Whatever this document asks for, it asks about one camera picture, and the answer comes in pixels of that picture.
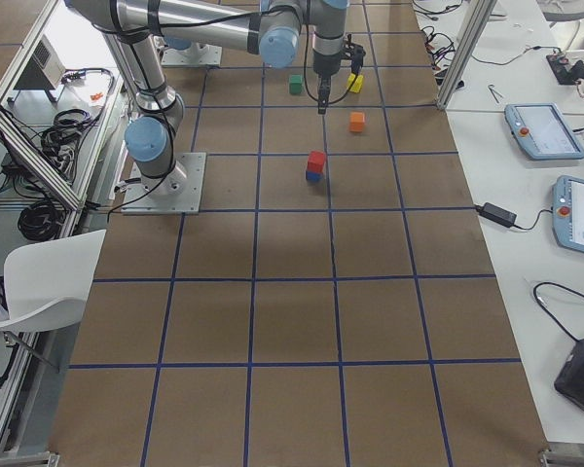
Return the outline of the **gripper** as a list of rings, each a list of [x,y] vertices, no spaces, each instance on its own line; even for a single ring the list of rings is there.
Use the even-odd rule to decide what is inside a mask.
[[[329,107],[331,78],[341,67],[344,36],[323,37],[318,33],[312,35],[312,68],[319,76],[317,88],[317,112],[325,115]]]

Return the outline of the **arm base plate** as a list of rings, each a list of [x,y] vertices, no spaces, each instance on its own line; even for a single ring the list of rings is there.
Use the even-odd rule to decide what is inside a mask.
[[[166,68],[219,67],[221,58],[221,47],[194,43],[184,50],[166,48],[161,63]]]
[[[145,177],[132,164],[130,177],[138,183],[128,185],[121,212],[127,215],[198,214],[206,166],[206,153],[178,153],[174,170],[158,186],[159,180]]]

